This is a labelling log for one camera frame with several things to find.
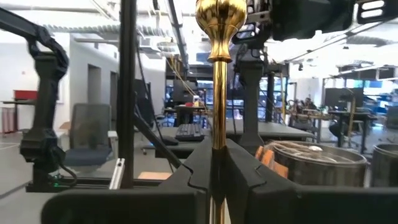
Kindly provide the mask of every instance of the robotic arm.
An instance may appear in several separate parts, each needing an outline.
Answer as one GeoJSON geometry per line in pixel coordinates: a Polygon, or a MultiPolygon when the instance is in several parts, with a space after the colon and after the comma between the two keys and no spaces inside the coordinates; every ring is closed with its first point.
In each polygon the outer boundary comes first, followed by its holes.
{"type": "Polygon", "coordinates": [[[33,184],[48,185],[56,180],[49,175],[62,166],[65,153],[58,147],[53,130],[58,84],[66,74],[69,59],[62,46],[42,26],[24,19],[0,7],[0,29],[23,37],[28,51],[35,60],[35,69],[40,78],[32,128],[21,141],[20,154],[26,162],[34,163],[33,184]],[[37,43],[51,50],[40,51],[37,43]]]}

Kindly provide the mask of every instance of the gold ball knob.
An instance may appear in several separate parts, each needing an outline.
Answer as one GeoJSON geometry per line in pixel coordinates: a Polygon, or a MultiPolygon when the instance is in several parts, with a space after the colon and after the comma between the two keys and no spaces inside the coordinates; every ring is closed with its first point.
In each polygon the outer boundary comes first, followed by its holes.
{"type": "Polygon", "coordinates": [[[211,40],[209,62],[231,62],[229,42],[246,22],[246,8],[246,0],[197,0],[197,22],[211,40]]]}

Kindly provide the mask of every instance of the floor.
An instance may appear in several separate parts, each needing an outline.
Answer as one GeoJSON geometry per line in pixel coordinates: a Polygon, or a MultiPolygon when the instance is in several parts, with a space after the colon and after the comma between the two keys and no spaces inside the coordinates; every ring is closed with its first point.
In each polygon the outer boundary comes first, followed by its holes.
{"type": "MultiPolygon", "coordinates": [[[[331,134],[327,129],[324,129],[322,133],[323,140],[331,139],[331,134]]],[[[380,142],[379,139],[385,139],[393,135],[395,135],[395,133],[375,128],[368,136],[366,144],[367,148],[371,150],[373,145],[380,142]]],[[[2,175],[0,178],[1,223],[39,224],[41,207],[52,196],[52,194],[28,194],[24,192],[23,186],[31,178],[32,165],[27,164],[23,157],[19,155],[18,142],[20,139],[21,137],[18,134],[0,139],[0,175],[2,175]]],[[[354,137],[354,140],[360,142],[359,137],[354,137]]],[[[143,171],[170,172],[167,161],[165,159],[156,159],[154,157],[154,151],[148,151],[146,156],[143,155],[139,146],[145,143],[146,140],[137,134],[136,149],[134,151],[134,176],[137,177],[143,171]]],[[[91,176],[110,177],[113,167],[114,161],[110,161],[91,176]]]]}

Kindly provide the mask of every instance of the white wall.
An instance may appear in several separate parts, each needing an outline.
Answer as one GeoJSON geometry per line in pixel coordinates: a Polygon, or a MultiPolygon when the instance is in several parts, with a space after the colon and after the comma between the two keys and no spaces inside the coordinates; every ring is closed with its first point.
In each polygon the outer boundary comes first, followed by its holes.
{"type": "MultiPolygon", "coordinates": [[[[69,35],[55,34],[55,39],[63,46],[68,54],[69,35]]],[[[14,90],[35,90],[38,87],[38,76],[34,68],[34,61],[27,51],[26,41],[14,34],[0,32],[0,101],[12,101],[14,90]]],[[[60,82],[60,101],[57,103],[54,126],[58,127],[69,119],[67,97],[69,90],[68,73],[60,82]]],[[[33,106],[18,106],[19,128],[30,128],[34,116],[33,106]]]]}
{"type": "MultiPolygon", "coordinates": [[[[161,114],[164,107],[165,85],[166,85],[166,60],[149,59],[145,54],[140,54],[141,64],[144,71],[145,81],[150,83],[150,93],[154,105],[155,114],[161,114]]],[[[136,79],[142,79],[138,63],[136,66],[136,79]]]]}
{"type": "Polygon", "coordinates": [[[111,72],[118,71],[118,60],[114,58],[114,46],[101,46],[74,41],[82,38],[71,34],[70,38],[70,112],[76,103],[87,103],[88,64],[101,69],[101,103],[110,103],[111,72]]]}

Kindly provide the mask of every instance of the keyboard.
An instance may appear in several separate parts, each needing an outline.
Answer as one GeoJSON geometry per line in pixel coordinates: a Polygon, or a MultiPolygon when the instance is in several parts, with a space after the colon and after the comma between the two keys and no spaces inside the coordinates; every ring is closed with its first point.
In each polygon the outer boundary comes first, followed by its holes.
{"type": "Polygon", "coordinates": [[[205,135],[201,130],[200,124],[181,124],[178,127],[175,138],[179,141],[196,141],[204,140],[205,135]]]}

